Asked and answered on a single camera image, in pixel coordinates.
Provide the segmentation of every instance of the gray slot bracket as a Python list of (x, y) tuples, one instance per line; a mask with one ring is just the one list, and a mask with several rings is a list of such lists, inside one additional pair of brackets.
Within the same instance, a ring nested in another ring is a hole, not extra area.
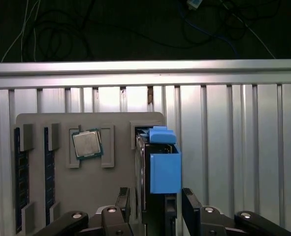
[(104, 153), (101, 157), (101, 167), (113, 168), (115, 167), (115, 126), (113, 124), (102, 124), (100, 135)]
[(29, 203), (22, 209), (22, 232), (21, 235), (28, 235), (35, 230), (34, 203)]
[(22, 124), (17, 127), (20, 129), (20, 150), (27, 151), (33, 149), (33, 124)]
[(78, 169), (80, 168), (80, 161), (76, 159), (72, 134), (81, 131), (81, 126), (78, 124), (67, 124), (65, 131), (64, 143), (69, 147), (65, 149), (66, 167), (69, 169)]
[(60, 124), (52, 123), (46, 127), (48, 127), (49, 132), (49, 151), (57, 150), (59, 148)]
[(56, 202), (50, 207), (50, 223), (60, 217), (60, 202)]
[(131, 150), (135, 149), (135, 129), (137, 127), (149, 127), (149, 126), (161, 126), (162, 122), (154, 121), (144, 121), (144, 120), (132, 120), (130, 121), (131, 126)]

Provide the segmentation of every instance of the silver bolt head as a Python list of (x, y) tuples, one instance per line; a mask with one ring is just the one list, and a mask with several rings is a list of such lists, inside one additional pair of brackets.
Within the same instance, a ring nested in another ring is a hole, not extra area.
[(250, 214), (245, 213), (245, 212), (241, 213), (241, 215), (246, 219), (250, 219), (252, 217)]
[(74, 219), (81, 218), (81, 216), (82, 216), (81, 213), (76, 213), (76, 214), (72, 215), (72, 217), (73, 217)]
[(211, 207), (206, 207), (204, 210), (205, 210), (206, 212), (208, 212), (208, 213), (212, 213), (212, 212), (214, 212), (214, 209), (211, 208)]
[(108, 208), (107, 211), (110, 213), (114, 213), (116, 211), (116, 209), (115, 208)]

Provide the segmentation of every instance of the blue clip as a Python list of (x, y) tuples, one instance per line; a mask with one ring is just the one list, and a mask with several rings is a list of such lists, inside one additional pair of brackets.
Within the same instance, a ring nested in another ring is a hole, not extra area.
[(172, 194), (181, 191), (181, 153), (151, 154), (150, 192)]
[(176, 144), (177, 142), (174, 132), (168, 130), (166, 126), (154, 126), (149, 133), (152, 144)]

